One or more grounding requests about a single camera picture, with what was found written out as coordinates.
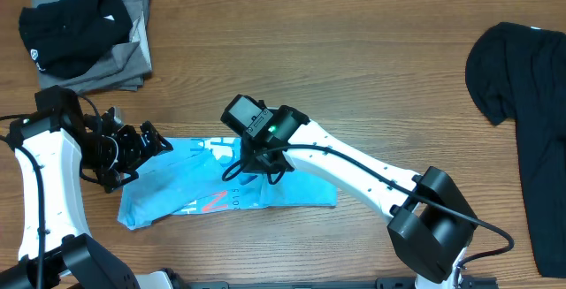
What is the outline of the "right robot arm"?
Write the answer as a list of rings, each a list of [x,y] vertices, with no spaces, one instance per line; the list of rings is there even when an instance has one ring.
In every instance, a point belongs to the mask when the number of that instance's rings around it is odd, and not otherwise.
[[[386,164],[336,139],[299,110],[237,95],[222,122],[241,137],[241,158],[222,179],[264,173],[277,184],[291,171],[350,194],[387,224],[398,258],[416,272],[417,288],[456,288],[476,215],[455,182],[429,167],[423,174]]]

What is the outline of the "light blue t-shirt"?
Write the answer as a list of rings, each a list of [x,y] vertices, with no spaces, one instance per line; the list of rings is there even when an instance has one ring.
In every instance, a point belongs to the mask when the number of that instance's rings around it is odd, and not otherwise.
[[[337,188],[311,174],[286,173],[275,185],[263,174],[242,173],[224,182],[240,159],[234,137],[171,138],[173,151],[149,159],[139,178],[122,189],[117,220],[130,230],[169,215],[198,215],[270,207],[334,207]]]

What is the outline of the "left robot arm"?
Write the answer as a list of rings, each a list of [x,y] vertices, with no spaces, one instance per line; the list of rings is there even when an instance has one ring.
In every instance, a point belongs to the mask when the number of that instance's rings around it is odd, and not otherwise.
[[[111,193],[138,179],[138,168],[172,145],[149,122],[122,122],[119,110],[91,115],[80,95],[54,86],[34,96],[36,112],[11,117],[2,140],[13,150],[24,190],[24,231],[18,263],[1,274],[3,288],[54,288],[72,275],[79,288],[180,289],[179,275],[162,269],[135,274],[91,236],[80,183]]]

